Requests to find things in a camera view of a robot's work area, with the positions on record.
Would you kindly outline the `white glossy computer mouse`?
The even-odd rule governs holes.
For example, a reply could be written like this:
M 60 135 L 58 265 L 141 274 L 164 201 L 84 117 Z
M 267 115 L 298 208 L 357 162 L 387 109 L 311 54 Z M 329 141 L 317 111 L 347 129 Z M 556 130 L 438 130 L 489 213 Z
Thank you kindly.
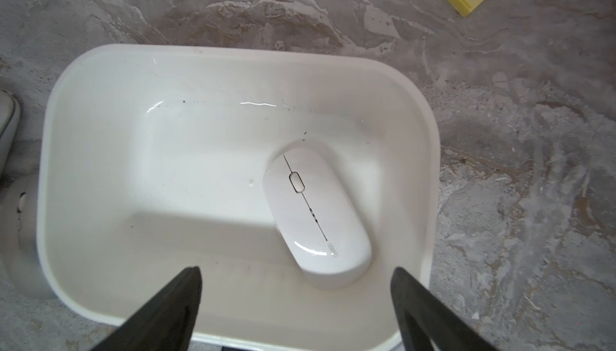
M 306 147 L 287 150 L 270 163 L 262 183 L 277 229 L 314 287 L 345 288 L 362 277 L 372 244 L 322 155 Z

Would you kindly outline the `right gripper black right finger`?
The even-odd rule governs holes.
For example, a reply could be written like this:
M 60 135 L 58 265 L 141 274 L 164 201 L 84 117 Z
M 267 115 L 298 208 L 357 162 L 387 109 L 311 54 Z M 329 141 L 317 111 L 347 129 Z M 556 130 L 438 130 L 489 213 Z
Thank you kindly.
M 390 290 L 406 350 L 497 350 L 405 269 L 394 270 Z

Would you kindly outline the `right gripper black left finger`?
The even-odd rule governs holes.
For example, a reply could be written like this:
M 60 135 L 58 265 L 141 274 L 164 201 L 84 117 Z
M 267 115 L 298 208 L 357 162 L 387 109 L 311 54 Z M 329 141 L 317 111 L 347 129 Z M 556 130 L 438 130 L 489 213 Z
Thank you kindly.
M 94 350 L 186 350 L 201 302 L 198 267 L 178 273 Z

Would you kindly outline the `white plastic storage box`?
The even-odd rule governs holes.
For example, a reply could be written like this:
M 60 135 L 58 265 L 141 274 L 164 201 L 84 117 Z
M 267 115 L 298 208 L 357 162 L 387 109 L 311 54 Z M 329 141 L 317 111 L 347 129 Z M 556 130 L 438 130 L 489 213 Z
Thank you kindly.
M 317 150 L 366 226 L 372 264 L 322 291 L 266 203 L 268 164 Z M 255 350 L 399 350 L 390 280 L 430 280 L 441 142 L 417 86 L 381 62 L 263 50 L 102 46 L 51 91 L 37 245 L 55 295 L 121 325 L 181 270 L 193 339 Z

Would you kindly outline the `grey computer mouse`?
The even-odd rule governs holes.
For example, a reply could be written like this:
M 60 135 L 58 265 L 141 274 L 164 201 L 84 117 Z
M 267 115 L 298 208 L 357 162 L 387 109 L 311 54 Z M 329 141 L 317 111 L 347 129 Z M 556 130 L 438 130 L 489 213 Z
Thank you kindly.
M 21 115 L 19 102 L 8 90 L 1 89 L 0 171 L 8 158 Z

